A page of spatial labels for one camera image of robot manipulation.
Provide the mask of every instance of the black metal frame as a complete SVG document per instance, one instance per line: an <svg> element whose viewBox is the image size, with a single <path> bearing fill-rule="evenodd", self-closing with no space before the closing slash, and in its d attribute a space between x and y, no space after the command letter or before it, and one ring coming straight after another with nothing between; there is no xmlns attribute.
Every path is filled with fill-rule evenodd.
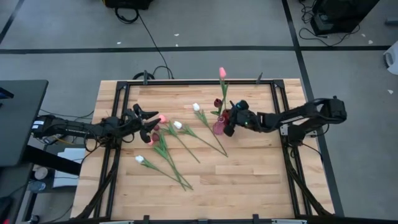
<svg viewBox="0 0 398 224"><path fill-rule="evenodd" d="M257 80L229 80L228 83L231 85L255 85ZM122 112L123 114L127 110L127 103L129 101L129 90L130 86L132 85L219 85L220 82L218 80L149 80L147 83L144 82L138 82L138 81L122 81L122 82L117 82L116 84L116 92L114 96L114 103L113 103L113 108L112 108L112 115L111 116L116 116L117 111L118 111L118 106L119 106L119 99L122 90L124 89L124 99L123 99L123 107L122 107ZM277 91L276 88L280 88L280 94L282 96L282 101L283 101L283 106L285 110L289 109L289 105L287 102L287 95L285 92L285 86L284 86L284 81L283 80L261 80L259 82L260 85L269 85L271 88L271 93L272 93L272 100L274 102L274 108L276 113L280 113L279 109L279 102L277 99ZM290 161L289 157L289 152L288 152L288 144L287 144L287 139L286 136L282 136L280 134L280 139L281 139L281 144L282 144L282 150L284 154L284 160L285 160L285 165L287 169L287 175L288 175L288 181L289 181L289 190L290 190L290 196L292 199L292 206L294 210L294 215L295 217L300 216L300 209L299 209L299 203L297 199L297 193L295 191L295 185L294 185L294 178L290 176L290 173L288 172L289 166L288 163ZM117 168L119 165L119 160L120 160L120 151L121 151L121 139L117 140L118 142L118 148L115 150L115 155L114 155L114 161L113 161L113 166L116 166L116 173L117 173ZM111 154L111 148L106 147L105 153L104 153L104 161L101 169L101 175L100 175L100 180L99 180L99 187L102 186L105 182L105 177L106 173L108 171L108 164L109 164L109 155ZM298 176L300 180L305 184L305 179L303 176L303 171L302 171L302 165L301 165L301 160L299 156L299 152L297 148L293 148L295 150L295 163L298 169ZM109 187L109 195L108 195L108 201L107 201L107 206L106 206L106 215L103 218L111 218L112 214L112 207L113 207L113 199L114 199L114 192L116 188L116 178L117 175L114 175L111 184ZM311 206L306 198L306 196L303 194L303 199L305 201L304 206L305 206L305 214L306 215L311 215ZM101 210L101 200L99 200L99 203L95 207L94 211L94 218L100 218L100 210ZM258 215L254 214L253 219L247 219L247 220L207 220L212 223L229 223L229 222L240 222L240 223L270 223L271 219L259 219ZM198 223L198 220L157 220L156 222L159 223Z"/></svg>

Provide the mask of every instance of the black cable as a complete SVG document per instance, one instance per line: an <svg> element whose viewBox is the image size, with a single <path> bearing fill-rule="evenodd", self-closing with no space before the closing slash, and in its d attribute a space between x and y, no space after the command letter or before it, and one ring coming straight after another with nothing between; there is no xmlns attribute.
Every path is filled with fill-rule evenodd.
<svg viewBox="0 0 398 224"><path fill-rule="evenodd" d="M311 138L319 137L319 136L322 136L322 135L326 134L329 131L329 127L330 127L330 125L328 124L328 127L326 128L326 131L322 132L321 134L317 134L317 135L313 134L313 135L311 135Z"/></svg>
<svg viewBox="0 0 398 224"><path fill-rule="evenodd" d="M169 69L168 67L163 66L163 65L159 65L158 67L155 68L154 72L152 72L152 75L153 75L153 76L155 76L156 70L157 70L158 68L166 68L166 69L170 72L172 79L174 79L173 72L171 71L171 69Z"/></svg>
<svg viewBox="0 0 398 224"><path fill-rule="evenodd" d="M312 2L311 6L305 6L305 4L303 3L302 0L299 0L299 3L303 6L303 8L301 9L301 12L303 13L303 15L301 16L301 20L307 24L311 21L313 14L311 13L311 10L313 8L313 6L315 5L315 3L317 2L317 0L314 0L314 2Z"/></svg>
<svg viewBox="0 0 398 224"><path fill-rule="evenodd" d="M162 52L160 52L159 48L157 47L157 45L156 45L156 43L155 43L155 40L154 40L154 38L152 37L152 34L150 34L148 27L145 25L145 22L142 20L141 15L140 15L139 13L137 13L137 15L138 15L139 19L141 20L142 25L144 25L145 29L147 30L147 32L148 32L148 34L149 34L149 37L152 39L152 42L154 43L156 50L158 51L158 53L159 53L160 56L162 57L162 59L163 59L163 61L164 61L164 64L166 65L166 68L167 68L167 76L168 76L168 78L170 79L170 72L169 72L170 69L169 69L169 66L167 66L166 59L164 59L164 57L163 57L163 55L162 55Z"/></svg>
<svg viewBox="0 0 398 224"><path fill-rule="evenodd" d="M311 147L311 146L309 146L309 145L307 145L307 144L302 143L302 145L303 145L303 146L307 146L309 149L312 149L312 150L314 150L315 152L317 152L317 153L319 154L320 158L321 158L321 161L323 162L323 157L322 157L322 154L320 153L320 151L316 150L315 148L313 148L313 147ZM294 158L296 155L295 155L295 153L294 153L293 146L290 146L290 148L292 149L292 150L290 150L290 156L291 156L291 158Z"/></svg>
<svg viewBox="0 0 398 224"><path fill-rule="evenodd" d="M336 46L336 45L340 44L343 40L345 40L345 38L346 38L347 36L349 36L349 35L351 35L351 34L357 33L360 29L361 29L361 26L358 24L358 30L357 30L357 31L352 31L352 32L350 32L350 33L345 34L342 38L340 38L340 41L339 41L339 42L334 43L334 44L331 44L331 45L327 44L325 41L323 41L323 40L321 40L321 39L319 39L319 38L306 38L306 37L303 37L303 36L301 35L301 32L302 32L303 30L306 30L306 31L308 31L310 34L312 34L314 37L321 37L321 38L327 39L327 37L325 37L325 36L318 36L318 35L315 35L313 32L311 32L309 29L307 29L307 28L305 28L305 27L303 27L303 28L300 29L300 31L298 32L298 36L299 36L301 39L303 39L303 40L318 40L318 41L322 42L323 44L325 44L327 47L333 47L333 46Z"/></svg>
<svg viewBox="0 0 398 224"><path fill-rule="evenodd" d="M40 110L43 111L43 112L46 112L46 113L48 113L48 114L52 114L52 115L64 116L64 117L67 117L67 118L76 118L76 120L78 120L78 119L92 119L92 118L87 118L87 117L94 113L94 111L92 111L92 112L89 113L88 115L84 115L84 116L72 116L72 115L57 114L57 113L49 112L49 111L46 111L46 110L43 110L43 109L40 109Z"/></svg>
<svg viewBox="0 0 398 224"><path fill-rule="evenodd" d="M91 153L95 152L99 147L101 147L101 146L98 146L98 147L94 148L94 149L93 149L91 152L89 152L85 157L83 157L83 158L81 159L80 165L83 165L84 160L85 160L89 155L91 155Z"/></svg>
<svg viewBox="0 0 398 224"><path fill-rule="evenodd" d="M125 142L125 143L132 143L134 141L134 133L132 133L131 136L132 136L132 140L131 141L126 141L123 138L122 138L122 141Z"/></svg>
<svg viewBox="0 0 398 224"><path fill-rule="evenodd" d="M116 8L114 9L114 13L115 13L116 17L119 19L120 22L122 22L122 23L124 23L124 24L132 24L133 22L136 22L136 21L137 21L138 16L139 16L138 10L137 10L137 9L133 9L133 10L135 10L135 12L136 12L136 16L135 16L135 18L133 18L133 19L126 19L124 16L120 16L120 15L119 15L119 8L118 8L118 7L116 7Z"/></svg>
<svg viewBox="0 0 398 224"><path fill-rule="evenodd" d="M85 136L84 136L84 138L83 138L83 144L84 144L84 146L85 146L86 151L88 151L88 152L91 152L91 150L89 150L89 149L87 148L87 142L86 142L86 141L87 141L87 134L88 134L88 133L91 133L91 134L94 136L94 139L95 139L95 149L96 149L97 147L100 146L100 145L98 146L98 143L100 143L100 142L98 141L97 135L92 131L92 129L93 129L95 126L99 125L99 124L102 124L102 123L95 124L95 125L94 125L93 127L91 127L90 129L88 129L88 128L86 128L86 127L83 127L85 130L87 130L87 132L85 133ZM71 124L53 124L53 125L50 125L49 127L47 127L47 129L48 129L48 128L51 128L51 127L54 127L54 126L60 126L60 125L82 128L81 126L71 125Z"/></svg>

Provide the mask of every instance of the white tulip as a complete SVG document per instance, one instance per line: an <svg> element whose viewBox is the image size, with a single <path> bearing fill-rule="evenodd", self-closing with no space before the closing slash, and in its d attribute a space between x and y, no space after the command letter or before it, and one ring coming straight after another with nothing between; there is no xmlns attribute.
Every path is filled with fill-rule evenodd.
<svg viewBox="0 0 398 224"><path fill-rule="evenodd" d="M194 111L200 111L200 106L197 103L192 104Z"/></svg>
<svg viewBox="0 0 398 224"><path fill-rule="evenodd" d="M142 157L142 156L136 156L136 161L138 162L138 163L140 163L140 164L142 164L142 162L144 162L144 157Z"/></svg>
<svg viewBox="0 0 398 224"><path fill-rule="evenodd" d="M177 129L181 129L181 128L182 128L182 123L179 123L178 121L174 121L174 126L175 126Z"/></svg>

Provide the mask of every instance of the floor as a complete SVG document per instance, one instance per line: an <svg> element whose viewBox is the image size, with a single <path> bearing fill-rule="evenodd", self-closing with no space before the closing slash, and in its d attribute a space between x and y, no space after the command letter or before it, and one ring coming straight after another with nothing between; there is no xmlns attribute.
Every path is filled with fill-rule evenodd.
<svg viewBox="0 0 398 224"><path fill-rule="evenodd" d="M301 78L309 99L345 101L347 121L325 136L344 214L398 220L398 77L382 59L398 40L398 27L384 25L398 2L380 0L335 50L296 39L308 27L301 8L298 0L157 0L141 15L175 78L216 78L223 66L230 78ZM131 79L164 64L142 22L119 22L100 0L0 0L0 29L0 78L48 80L42 109L54 113L87 114L101 80ZM38 200L34 213L44 222L63 214L73 194Z"/></svg>

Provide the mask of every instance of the metal bracket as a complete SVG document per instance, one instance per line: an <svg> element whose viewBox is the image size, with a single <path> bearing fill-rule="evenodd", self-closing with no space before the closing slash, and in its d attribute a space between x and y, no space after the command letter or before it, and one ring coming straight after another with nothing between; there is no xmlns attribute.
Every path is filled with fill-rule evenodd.
<svg viewBox="0 0 398 224"><path fill-rule="evenodd" d="M287 136L288 135L288 129L289 129L289 125L288 124L284 124L282 125L280 128L280 134L283 136ZM316 131L311 131L310 133L306 134L306 136L316 136L317 132Z"/></svg>
<svg viewBox="0 0 398 224"><path fill-rule="evenodd" d="M279 88L285 88L285 82L284 80L274 80L274 84L279 87Z"/></svg>
<svg viewBox="0 0 398 224"><path fill-rule="evenodd" d="M149 224L149 215L144 215L144 219L142 220L142 224Z"/></svg>
<svg viewBox="0 0 398 224"><path fill-rule="evenodd" d="M148 85L148 72L147 70L144 70L144 81L143 81L144 85Z"/></svg>
<svg viewBox="0 0 398 224"><path fill-rule="evenodd" d="M272 224L307 224L306 220L274 219Z"/></svg>
<svg viewBox="0 0 398 224"><path fill-rule="evenodd" d="M116 90L121 90L122 88L125 88L127 85L127 81L118 81L116 84Z"/></svg>
<svg viewBox="0 0 398 224"><path fill-rule="evenodd" d="M258 76L258 78L256 80L256 85L261 83L261 77L262 77L262 72L261 72L261 74Z"/></svg>
<svg viewBox="0 0 398 224"><path fill-rule="evenodd" d="M253 214L253 224L260 224L259 214Z"/></svg>
<svg viewBox="0 0 398 224"><path fill-rule="evenodd" d="M282 135L282 136L287 136L287 130L288 130L288 128L289 128L289 125L288 124L284 124L284 125L282 125L279 129L280 129L280 135Z"/></svg>

